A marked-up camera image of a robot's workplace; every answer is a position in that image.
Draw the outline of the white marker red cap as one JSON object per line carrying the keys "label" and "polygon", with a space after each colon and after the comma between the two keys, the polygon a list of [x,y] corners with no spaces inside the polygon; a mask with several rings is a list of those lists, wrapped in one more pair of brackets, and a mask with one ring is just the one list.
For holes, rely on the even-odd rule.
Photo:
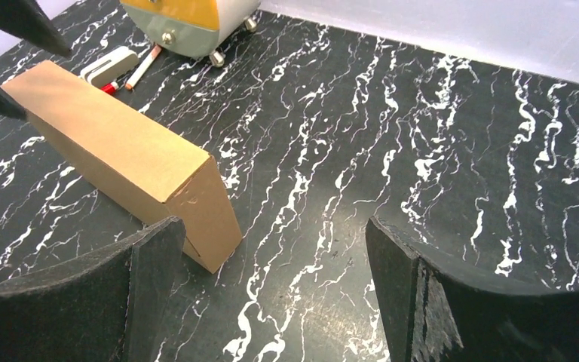
{"label": "white marker red cap", "polygon": [[100,88],[100,90],[104,91],[107,94],[114,95],[118,91],[119,88],[120,88],[120,85],[118,84],[118,82],[111,81],[110,83],[102,86]]}

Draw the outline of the brown cardboard box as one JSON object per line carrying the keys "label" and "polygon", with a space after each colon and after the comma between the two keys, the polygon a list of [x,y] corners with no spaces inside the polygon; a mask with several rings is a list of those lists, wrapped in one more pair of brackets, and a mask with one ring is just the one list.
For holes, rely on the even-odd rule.
{"label": "brown cardboard box", "polygon": [[147,225],[178,216],[183,250],[217,272],[242,240],[216,159],[49,60],[3,86],[89,183]]}

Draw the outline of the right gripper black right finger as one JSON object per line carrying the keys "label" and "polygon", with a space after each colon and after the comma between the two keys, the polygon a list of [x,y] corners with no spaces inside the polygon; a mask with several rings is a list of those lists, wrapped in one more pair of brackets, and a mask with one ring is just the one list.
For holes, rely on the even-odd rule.
{"label": "right gripper black right finger", "polygon": [[492,274],[376,216],[366,249],[393,361],[579,361],[579,290]]}

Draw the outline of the white pink marker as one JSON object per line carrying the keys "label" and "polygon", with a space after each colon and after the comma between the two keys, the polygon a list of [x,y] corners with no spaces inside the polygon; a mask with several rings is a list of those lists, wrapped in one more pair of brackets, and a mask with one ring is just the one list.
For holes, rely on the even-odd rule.
{"label": "white pink marker", "polygon": [[131,91],[136,87],[136,84],[139,80],[144,76],[147,72],[149,67],[153,64],[153,62],[157,59],[158,55],[161,53],[162,47],[156,44],[149,52],[149,54],[145,57],[145,59],[138,65],[136,70],[133,74],[128,78],[124,87]]}

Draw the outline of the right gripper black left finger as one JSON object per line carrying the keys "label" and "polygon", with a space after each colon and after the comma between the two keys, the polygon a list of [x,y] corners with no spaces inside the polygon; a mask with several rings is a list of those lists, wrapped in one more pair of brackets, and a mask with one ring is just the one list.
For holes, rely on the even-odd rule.
{"label": "right gripper black left finger", "polygon": [[152,361],[185,240],[167,217],[0,283],[0,361]]}

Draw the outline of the round white drawer cabinet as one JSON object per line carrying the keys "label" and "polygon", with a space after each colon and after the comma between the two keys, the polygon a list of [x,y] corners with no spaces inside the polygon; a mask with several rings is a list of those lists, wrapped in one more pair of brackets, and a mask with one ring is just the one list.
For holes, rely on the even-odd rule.
{"label": "round white drawer cabinet", "polygon": [[258,0],[123,0],[136,27],[155,44],[184,57],[224,66],[219,46],[240,26],[255,32]]}

